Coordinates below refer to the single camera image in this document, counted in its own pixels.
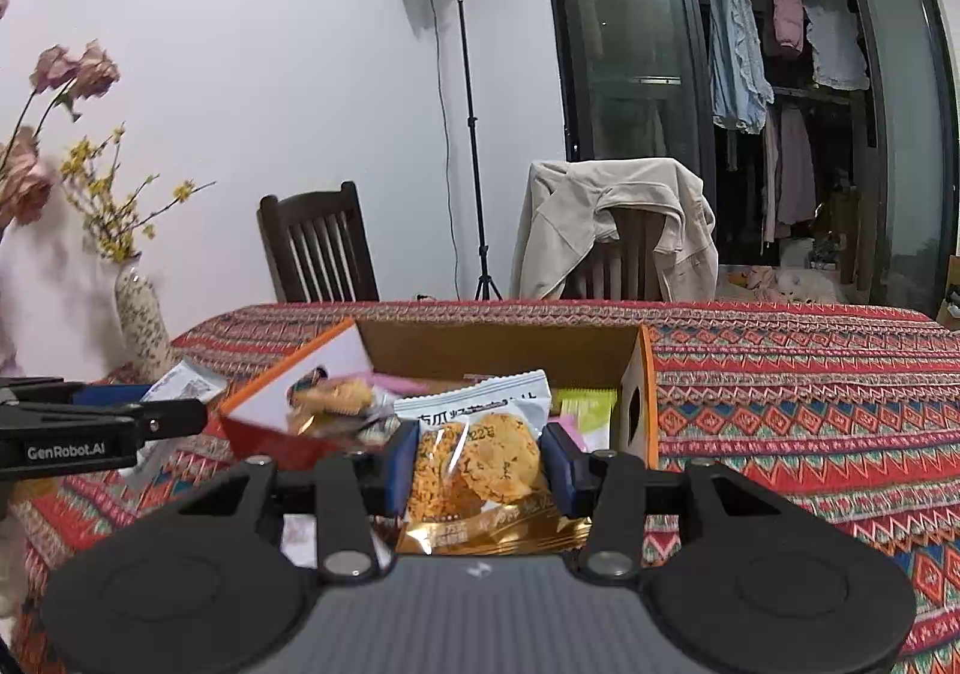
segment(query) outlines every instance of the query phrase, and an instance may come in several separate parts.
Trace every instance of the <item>light stand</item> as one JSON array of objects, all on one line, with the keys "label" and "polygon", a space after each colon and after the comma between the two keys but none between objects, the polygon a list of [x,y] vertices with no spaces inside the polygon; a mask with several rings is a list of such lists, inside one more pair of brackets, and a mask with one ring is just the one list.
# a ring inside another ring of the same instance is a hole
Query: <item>light stand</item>
[{"label": "light stand", "polygon": [[490,291],[498,300],[503,300],[500,291],[493,282],[490,275],[490,268],[487,265],[487,234],[483,225],[483,195],[480,190],[480,160],[477,155],[477,118],[473,115],[473,86],[470,83],[470,57],[467,51],[467,22],[464,19],[464,0],[457,0],[457,11],[460,14],[460,43],[464,51],[464,78],[467,80],[467,127],[470,131],[470,156],[473,158],[473,189],[477,202],[477,233],[480,235],[480,279],[477,281],[476,295],[474,300],[490,299]]}]

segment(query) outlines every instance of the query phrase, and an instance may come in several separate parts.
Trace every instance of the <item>cardboard box on floor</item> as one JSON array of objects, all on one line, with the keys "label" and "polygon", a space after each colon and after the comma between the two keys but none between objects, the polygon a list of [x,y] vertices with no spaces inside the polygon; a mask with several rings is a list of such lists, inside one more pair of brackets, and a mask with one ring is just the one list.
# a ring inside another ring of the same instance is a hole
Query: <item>cardboard box on floor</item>
[{"label": "cardboard box on floor", "polygon": [[[947,262],[947,292],[954,286],[960,286],[960,257],[952,254],[949,262]],[[940,311],[937,312],[937,321],[947,330],[960,330],[960,320],[955,319],[954,316],[947,311],[946,298],[940,303]]]},{"label": "cardboard box on floor", "polygon": [[345,320],[224,401],[224,431],[238,458],[267,454],[280,468],[303,470],[331,452],[322,440],[286,430],[287,389],[318,367],[329,377],[378,372],[438,387],[474,374],[544,369],[553,388],[617,389],[611,446],[656,465],[656,387],[645,327]]}]

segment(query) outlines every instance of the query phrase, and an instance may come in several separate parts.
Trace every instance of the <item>dark wooden chair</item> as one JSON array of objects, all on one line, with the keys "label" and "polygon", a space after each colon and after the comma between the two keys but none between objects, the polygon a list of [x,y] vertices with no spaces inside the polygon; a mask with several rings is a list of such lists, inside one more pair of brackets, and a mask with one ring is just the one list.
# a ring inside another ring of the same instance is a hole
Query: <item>dark wooden chair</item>
[{"label": "dark wooden chair", "polygon": [[282,201],[267,195],[257,216],[286,302],[380,300],[356,184]]}]

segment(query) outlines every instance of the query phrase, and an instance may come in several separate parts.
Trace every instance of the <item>chair back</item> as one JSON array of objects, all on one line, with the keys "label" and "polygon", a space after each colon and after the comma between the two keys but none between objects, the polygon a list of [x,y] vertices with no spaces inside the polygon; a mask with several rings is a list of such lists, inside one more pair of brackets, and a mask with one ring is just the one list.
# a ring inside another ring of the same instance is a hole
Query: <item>chair back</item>
[{"label": "chair back", "polygon": [[286,302],[380,300],[356,184],[267,195],[257,216]]},{"label": "chair back", "polygon": [[570,272],[563,297],[573,300],[663,300],[654,249],[664,216],[653,211],[612,209],[620,238],[593,245]]}]

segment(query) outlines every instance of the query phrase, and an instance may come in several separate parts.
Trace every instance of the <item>red patterned tablecloth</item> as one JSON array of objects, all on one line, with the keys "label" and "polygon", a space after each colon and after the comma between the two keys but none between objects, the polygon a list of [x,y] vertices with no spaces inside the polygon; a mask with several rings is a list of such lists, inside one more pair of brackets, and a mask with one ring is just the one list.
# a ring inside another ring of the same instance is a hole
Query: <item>red patterned tablecloth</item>
[{"label": "red patterned tablecloth", "polygon": [[[234,384],[346,316],[373,320],[650,326],[661,468],[725,463],[890,554],[913,580],[918,618],[901,673],[960,670],[960,341],[922,315],[843,305],[376,303],[263,305],[176,340]],[[232,461],[216,419],[131,497],[116,473],[67,477],[13,509],[27,531],[28,598],[14,653],[28,674],[64,671],[37,600],[51,568]],[[679,546],[670,519],[645,555]]]}]

